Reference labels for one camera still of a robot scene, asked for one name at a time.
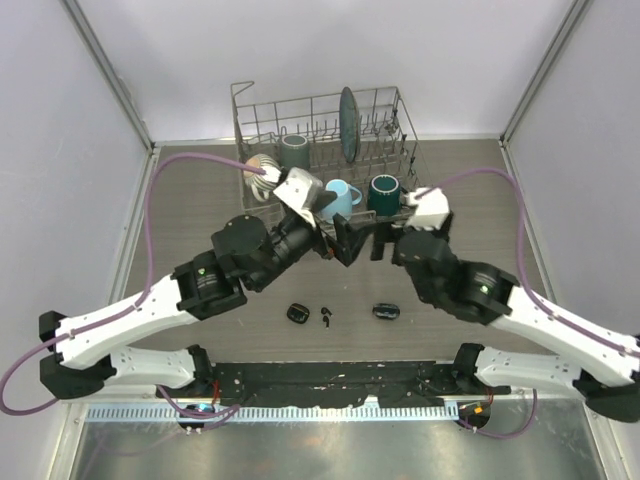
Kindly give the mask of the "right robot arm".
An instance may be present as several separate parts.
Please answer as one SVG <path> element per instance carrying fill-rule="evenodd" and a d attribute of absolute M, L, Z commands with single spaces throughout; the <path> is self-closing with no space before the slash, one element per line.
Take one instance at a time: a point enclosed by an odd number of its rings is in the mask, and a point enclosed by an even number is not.
<path fill-rule="evenodd" d="M 524 337 L 547 354 L 460 347 L 451 380 L 465 395 L 484 386 L 569 394 L 612 420 L 639 419 L 639 339 L 590 322 L 530 291 L 491 264 L 459 259 L 438 231 L 379 225 L 372 259 L 394 246 L 392 262 L 409 275 L 419 300 L 458 320 Z"/>

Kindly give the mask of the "small black earbud case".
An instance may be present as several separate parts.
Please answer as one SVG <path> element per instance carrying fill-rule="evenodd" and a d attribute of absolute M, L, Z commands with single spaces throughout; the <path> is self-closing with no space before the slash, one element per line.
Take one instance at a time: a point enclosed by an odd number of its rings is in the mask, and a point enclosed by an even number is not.
<path fill-rule="evenodd" d="M 300 325 L 305 324 L 309 316 L 309 309 L 300 303 L 292 303 L 286 311 L 286 317 L 293 323 Z"/>

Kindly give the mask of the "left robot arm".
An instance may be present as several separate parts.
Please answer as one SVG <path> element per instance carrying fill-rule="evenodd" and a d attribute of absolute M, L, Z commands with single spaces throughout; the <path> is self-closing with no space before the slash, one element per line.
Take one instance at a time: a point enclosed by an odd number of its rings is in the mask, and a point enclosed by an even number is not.
<path fill-rule="evenodd" d="M 139 295 L 75 317 L 42 314 L 40 338 L 50 353 L 39 363 L 40 382 L 58 400 L 122 385 L 160 385 L 203 398 L 213 385 L 205 349 L 158 351 L 133 342 L 244 306 L 248 292 L 265 290 L 310 251 L 348 266 L 375 226 L 371 214 L 354 222 L 338 216 L 329 229 L 294 210 L 272 228 L 256 216 L 236 216 L 213 234 L 211 249 Z"/>

